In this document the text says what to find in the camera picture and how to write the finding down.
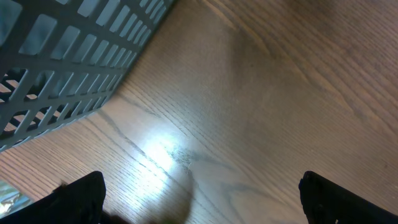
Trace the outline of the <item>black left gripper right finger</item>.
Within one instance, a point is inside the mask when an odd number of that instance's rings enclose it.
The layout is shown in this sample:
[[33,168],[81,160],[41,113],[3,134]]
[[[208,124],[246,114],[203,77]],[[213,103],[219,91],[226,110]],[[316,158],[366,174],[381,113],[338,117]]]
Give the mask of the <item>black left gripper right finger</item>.
[[397,215],[368,202],[313,171],[298,185],[303,212],[309,223],[394,224]]

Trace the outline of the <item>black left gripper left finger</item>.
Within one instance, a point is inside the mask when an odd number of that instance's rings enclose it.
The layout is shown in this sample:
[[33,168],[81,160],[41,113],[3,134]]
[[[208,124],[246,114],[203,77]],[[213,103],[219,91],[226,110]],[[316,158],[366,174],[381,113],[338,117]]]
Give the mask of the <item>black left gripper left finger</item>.
[[105,196],[103,174],[93,171],[1,218],[1,224],[98,224],[103,216]]

